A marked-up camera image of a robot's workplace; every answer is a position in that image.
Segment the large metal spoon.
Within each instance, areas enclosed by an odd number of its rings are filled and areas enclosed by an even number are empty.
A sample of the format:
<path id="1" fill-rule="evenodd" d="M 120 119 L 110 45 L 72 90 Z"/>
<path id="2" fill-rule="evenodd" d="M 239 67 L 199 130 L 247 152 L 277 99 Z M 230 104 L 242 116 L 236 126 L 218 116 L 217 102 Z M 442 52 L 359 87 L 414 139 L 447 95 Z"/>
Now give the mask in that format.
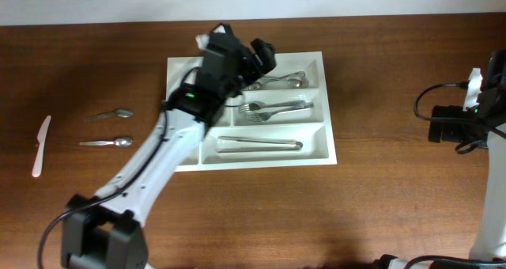
<path id="1" fill-rule="evenodd" d="M 257 81 L 255 81 L 252 85 L 249 85 L 249 86 L 246 88 L 246 90 L 248 90 L 248 91 L 261 90 L 261 89 L 263 89 L 263 88 L 264 88 L 265 86 L 267 86 L 267 85 L 260 85 L 260 84 L 259 84 L 259 80 L 257 80 Z"/>
<path id="2" fill-rule="evenodd" d="M 309 87 L 309 81 L 307 75 L 303 71 L 283 75 L 280 77 L 275 76 L 264 76 L 259 79 L 260 85 L 267 85 L 270 83 L 284 82 L 292 88 L 307 88 Z"/>

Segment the metal fork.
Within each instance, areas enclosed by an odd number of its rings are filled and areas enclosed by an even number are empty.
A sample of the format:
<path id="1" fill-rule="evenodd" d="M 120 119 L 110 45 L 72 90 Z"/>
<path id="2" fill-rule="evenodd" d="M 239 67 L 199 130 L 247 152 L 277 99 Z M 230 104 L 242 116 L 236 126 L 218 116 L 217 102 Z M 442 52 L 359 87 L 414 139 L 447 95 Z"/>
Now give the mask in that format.
<path id="1" fill-rule="evenodd" d="M 268 121 L 269 119 L 271 119 L 275 115 L 285 114 L 285 113 L 290 113 L 290 112 L 304 111 L 304 110 L 311 109 L 313 107 L 314 107 L 313 103 L 308 103 L 308 104 L 305 104 L 304 106 L 302 106 L 302 105 L 301 106 L 294 106 L 294 107 L 289 107 L 289 108 L 277 110 L 274 112 L 260 112 L 260 113 L 252 112 L 252 113 L 248 113 L 246 115 L 246 120 L 248 122 L 253 122 L 253 123 L 264 123 L 264 122 Z"/>
<path id="2" fill-rule="evenodd" d="M 292 100 L 275 104 L 267 104 L 261 101 L 251 101 L 237 107 L 239 112 L 254 112 L 264 108 L 297 107 L 305 106 L 304 100 Z"/>

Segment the metal tweezers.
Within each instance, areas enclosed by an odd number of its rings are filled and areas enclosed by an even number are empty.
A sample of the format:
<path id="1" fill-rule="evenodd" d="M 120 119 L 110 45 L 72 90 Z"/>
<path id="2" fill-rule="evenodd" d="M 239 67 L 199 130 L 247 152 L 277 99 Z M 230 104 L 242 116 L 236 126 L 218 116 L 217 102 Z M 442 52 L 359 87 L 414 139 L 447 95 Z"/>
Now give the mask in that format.
<path id="1" fill-rule="evenodd" d="M 303 146 L 302 142 L 290 139 L 219 136 L 216 151 L 218 153 L 298 151 Z"/>

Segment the small metal teaspoon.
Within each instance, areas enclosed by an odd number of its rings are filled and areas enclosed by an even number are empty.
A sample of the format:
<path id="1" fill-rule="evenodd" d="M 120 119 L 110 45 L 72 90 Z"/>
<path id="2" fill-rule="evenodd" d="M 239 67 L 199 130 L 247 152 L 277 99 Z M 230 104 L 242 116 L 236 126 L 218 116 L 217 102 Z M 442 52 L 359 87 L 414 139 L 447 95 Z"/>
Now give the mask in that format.
<path id="1" fill-rule="evenodd" d="M 112 140 L 97 140 L 88 142 L 79 142 L 80 146 L 117 146 L 117 147 L 129 147 L 133 143 L 133 139 L 130 137 L 118 137 Z"/>
<path id="2" fill-rule="evenodd" d="M 106 119 L 112 116 L 117 116 L 119 118 L 130 118 L 133 116 L 133 112 L 126 109 L 117 108 L 113 111 L 109 112 L 103 112 L 94 116 L 90 116 L 89 118 L 85 119 L 85 122 L 92 122 L 99 119 Z"/>

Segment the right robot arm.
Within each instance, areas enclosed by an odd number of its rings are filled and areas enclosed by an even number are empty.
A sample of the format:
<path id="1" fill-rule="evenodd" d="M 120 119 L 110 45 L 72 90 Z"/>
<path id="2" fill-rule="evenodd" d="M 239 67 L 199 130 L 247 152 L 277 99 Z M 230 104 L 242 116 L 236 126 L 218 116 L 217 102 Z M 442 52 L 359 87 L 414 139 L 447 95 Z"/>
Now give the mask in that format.
<path id="1" fill-rule="evenodd" d="M 462 106 L 435 106 L 422 115 L 422 97 L 435 89 L 466 90 Z M 478 237 L 465 259 L 427 255 L 404 260 L 383 255 L 372 264 L 379 269 L 409 268 L 504 268 L 505 267 L 505 50 L 489 58 L 485 75 L 474 69 L 467 81 L 434 85 L 422 91 L 413 103 L 418 119 L 429 122 L 430 142 L 454 142 L 455 152 L 464 155 L 487 150 L 489 174 Z"/>

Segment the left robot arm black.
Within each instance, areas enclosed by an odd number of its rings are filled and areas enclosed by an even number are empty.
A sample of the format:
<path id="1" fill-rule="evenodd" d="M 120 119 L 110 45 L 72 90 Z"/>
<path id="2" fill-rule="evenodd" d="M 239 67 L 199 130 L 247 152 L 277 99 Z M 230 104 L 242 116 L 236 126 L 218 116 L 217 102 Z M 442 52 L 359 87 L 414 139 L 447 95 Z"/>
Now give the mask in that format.
<path id="1" fill-rule="evenodd" d="M 222 117 L 227 101 L 277 65 L 274 45 L 254 39 L 246 47 L 226 23 L 196 40 L 201 64 L 168 93 L 155 127 L 123 168 L 93 197 L 74 195 L 47 226 L 37 248 L 38 267 L 57 225 L 64 268 L 150 266 L 143 228 L 158 195 Z"/>

